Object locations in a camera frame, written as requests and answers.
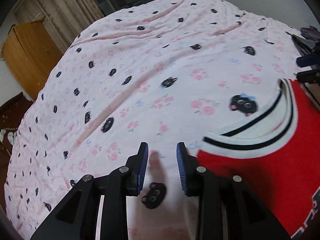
red shirt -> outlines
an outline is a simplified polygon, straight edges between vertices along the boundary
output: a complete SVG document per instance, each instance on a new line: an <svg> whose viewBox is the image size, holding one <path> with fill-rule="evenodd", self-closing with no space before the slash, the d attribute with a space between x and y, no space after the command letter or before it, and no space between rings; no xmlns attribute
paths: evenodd
<svg viewBox="0 0 320 240"><path fill-rule="evenodd" d="M298 238L320 207L320 113L297 81L281 80L273 102L204 137L200 165L241 176Z"/></svg>

curtain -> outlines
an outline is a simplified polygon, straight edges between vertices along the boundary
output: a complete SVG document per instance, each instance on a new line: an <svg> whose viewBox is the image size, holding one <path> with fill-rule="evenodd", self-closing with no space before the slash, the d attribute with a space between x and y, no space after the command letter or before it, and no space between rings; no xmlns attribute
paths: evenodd
<svg viewBox="0 0 320 240"><path fill-rule="evenodd" d="M45 15L44 27L63 53L81 31L104 17L94 0L22 0L14 14L20 24Z"/></svg>

white collar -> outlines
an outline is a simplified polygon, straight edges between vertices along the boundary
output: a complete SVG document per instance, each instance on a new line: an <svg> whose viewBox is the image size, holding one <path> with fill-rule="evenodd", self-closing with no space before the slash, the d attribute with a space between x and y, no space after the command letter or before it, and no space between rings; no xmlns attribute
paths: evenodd
<svg viewBox="0 0 320 240"><path fill-rule="evenodd" d="M298 124L295 96L288 80L278 80L275 96L262 110L233 125L209 132L201 150L247 159L268 155L288 143Z"/></svg>

brown blanket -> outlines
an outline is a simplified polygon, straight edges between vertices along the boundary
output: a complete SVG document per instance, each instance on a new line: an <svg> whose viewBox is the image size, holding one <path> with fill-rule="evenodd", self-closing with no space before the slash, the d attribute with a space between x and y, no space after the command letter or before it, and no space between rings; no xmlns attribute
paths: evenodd
<svg viewBox="0 0 320 240"><path fill-rule="evenodd" d="M23 93L18 94L14 98L4 103L0 107L0 130L4 128L18 128L21 119L25 112L32 105L31 101L28 101ZM6 182L8 165L10 161L10 156L7 150L12 152L12 145L9 143L7 135L14 130L7 130L3 143L0 143L0 205L5 210L5 200L4 200L4 187Z"/></svg>

wooden wardrobe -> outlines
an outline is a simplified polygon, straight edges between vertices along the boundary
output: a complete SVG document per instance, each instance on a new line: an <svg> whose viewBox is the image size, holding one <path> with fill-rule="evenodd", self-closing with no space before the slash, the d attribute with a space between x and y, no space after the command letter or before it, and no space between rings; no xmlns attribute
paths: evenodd
<svg viewBox="0 0 320 240"><path fill-rule="evenodd" d="M42 20L13 26L1 54L15 79L33 100L37 99L51 70L62 57Z"/></svg>

